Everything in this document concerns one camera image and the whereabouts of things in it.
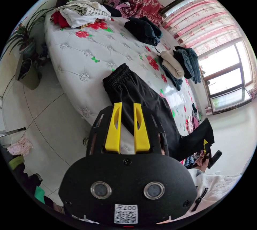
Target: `qr code label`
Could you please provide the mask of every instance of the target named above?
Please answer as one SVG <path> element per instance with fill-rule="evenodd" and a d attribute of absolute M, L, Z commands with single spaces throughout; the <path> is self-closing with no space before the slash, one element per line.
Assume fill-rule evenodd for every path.
<path fill-rule="evenodd" d="M 114 223 L 116 224 L 137 224 L 137 205 L 115 204 Z"/>

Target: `window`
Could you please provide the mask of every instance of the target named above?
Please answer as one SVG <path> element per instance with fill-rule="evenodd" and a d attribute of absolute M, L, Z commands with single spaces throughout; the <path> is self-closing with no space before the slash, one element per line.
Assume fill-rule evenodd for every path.
<path fill-rule="evenodd" d="M 252 83 L 252 69 L 243 41 L 199 61 L 213 114 L 251 100 L 245 86 Z"/>

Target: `window frame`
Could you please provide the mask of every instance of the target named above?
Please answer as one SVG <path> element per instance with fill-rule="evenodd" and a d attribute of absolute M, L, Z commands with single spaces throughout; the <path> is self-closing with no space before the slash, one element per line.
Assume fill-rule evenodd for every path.
<path fill-rule="evenodd" d="M 246 89 L 245 86 L 236 88 L 236 89 L 231 90 L 231 91 L 229 91 L 229 92 L 227 92 L 227 93 L 225 93 L 225 94 L 229 94 L 229 93 L 231 93 L 231 92 L 233 92 L 233 91 L 236 91 L 236 90 L 239 90 L 239 89 L 241 89 L 241 88 L 244 88 L 245 91 L 246 91 L 246 92 L 249 94 L 249 96 L 251 97 L 249 91 Z M 213 97 L 213 98 L 218 98 L 218 97 L 223 96 L 223 95 L 224 95 L 224 94 L 216 95 L 216 96 Z M 230 110 L 233 110 L 233 109 L 237 109 L 237 108 L 239 108 L 239 107 L 242 107 L 242 106 L 244 106 L 244 105 L 250 103 L 251 101 L 252 101 L 252 99 L 248 99 L 248 100 L 243 101 L 243 102 L 241 102 L 241 103 L 239 103 L 239 104 L 237 104 L 237 105 L 234 105 L 234 106 L 231 106 L 231 107 L 227 107 L 227 108 L 224 108 L 224 109 L 215 111 L 214 108 L 213 108 L 213 102 L 212 102 L 212 100 L 211 100 L 211 98 L 210 98 L 210 104 L 211 104 L 211 109 L 212 109 L 212 114 L 213 114 L 213 115 L 217 115 L 217 114 L 220 114 L 220 113 L 223 113 L 223 112 L 227 112 L 227 111 L 230 111 Z"/>
<path fill-rule="evenodd" d="M 218 71 L 218 72 L 216 72 L 216 73 L 213 73 L 213 74 L 211 74 L 211 75 L 208 75 L 208 76 L 206 76 L 206 77 L 203 75 L 201 67 L 199 67 L 199 68 L 200 68 L 200 71 L 201 71 L 201 74 L 202 74 L 202 76 L 203 76 L 203 80 L 204 80 L 205 85 L 206 85 L 206 90 L 207 90 L 207 94 L 208 94 L 208 98 L 209 98 L 209 99 L 214 98 L 214 97 L 218 97 L 218 96 L 221 96 L 221 95 L 224 95 L 224 94 L 226 94 L 226 93 L 235 91 L 236 89 L 239 89 L 239 88 L 242 88 L 242 87 L 246 87 L 246 86 L 250 85 L 251 83 L 253 83 L 253 79 L 252 79 L 251 81 L 249 81 L 248 83 L 245 83 L 245 82 L 244 82 L 244 70 L 243 70 L 242 60 L 241 60 L 241 57 L 240 57 L 238 48 L 237 48 L 237 46 L 236 46 L 236 43 L 238 43 L 238 42 L 240 42 L 240 41 L 241 41 L 241 42 L 243 43 L 243 45 L 244 45 L 244 42 L 243 42 L 243 40 L 241 40 L 241 39 L 240 39 L 239 41 L 237 41 L 237 42 L 234 41 L 234 43 L 233 43 L 232 45 L 230 45 L 230 46 L 234 46 L 234 47 L 235 47 L 236 52 L 237 52 L 237 55 L 238 55 L 238 58 L 239 58 L 239 63 L 237 63 L 237 64 L 235 64 L 235 65 L 232 65 L 232 66 L 230 66 L 230 67 L 228 67 L 228 68 L 222 69 L 222 70 L 220 70 L 220 71 Z M 240 85 L 234 86 L 234 87 L 229 88 L 229 89 L 224 90 L 224 91 L 217 92 L 217 93 L 215 93 L 215 94 L 210 94 L 210 89 L 209 89 L 209 86 L 208 86 L 208 84 L 207 84 L 207 82 L 208 82 L 209 80 L 212 80 L 212 79 L 214 79 L 214 78 L 216 78 L 216 77 L 219 77 L 219 76 L 222 76 L 222 75 L 227 74 L 227 73 L 229 73 L 229 72 L 232 72 L 233 70 L 236 70 L 236 69 L 238 69 L 238 68 L 240 69 L 241 81 L 242 81 L 242 83 L 241 83 Z"/>

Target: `pink cloth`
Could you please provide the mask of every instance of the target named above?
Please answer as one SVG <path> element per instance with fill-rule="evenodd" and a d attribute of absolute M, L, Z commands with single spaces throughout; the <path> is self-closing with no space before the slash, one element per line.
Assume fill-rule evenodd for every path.
<path fill-rule="evenodd" d="M 7 150 L 14 156 L 25 156 L 29 154 L 31 148 L 33 148 L 32 143 L 24 135 L 19 141 L 9 146 Z"/>
<path fill-rule="evenodd" d="M 129 8 L 121 8 L 122 17 L 129 18 L 134 16 L 136 18 L 141 18 L 146 16 L 149 21 L 155 25 L 159 25 L 162 21 L 162 16 L 159 13 L 164 6 L 158 0 L 129 0 Z"/>
<path fill-rule="evenodd" d="M 195 129 L 199 126 L 199 122 L 195 117 L 193 117 L 193 125 Z"/>
<path fill-rule="evenodd" d="M 188 117 L 188 120 L 186 122 L 186 127 L 187 127 L 188 133 L 191 133 L 194 130 L 194 126 L 193 126 L 193 122 L 192 122 L 191 116 Z"/>

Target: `black pants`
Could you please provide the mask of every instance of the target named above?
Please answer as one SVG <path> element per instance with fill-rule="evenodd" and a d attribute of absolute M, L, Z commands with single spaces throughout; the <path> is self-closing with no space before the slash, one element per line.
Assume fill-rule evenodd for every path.
<path fill-rule="evenodd" d="M 140 103 L 155 112 L 165 131 L 169 155 L 179 161 L 194 152 L 203 150 L 203 140 L 214 143 L 213 131 L 208 119 L 188 136 L 181 136 L 167 100 L 158 95 L 136 73 L 124 63 L 108 77 L 103 84 L 112 104 L 122 102 L 122 123 L 134 134 L 133 104 Z"/>

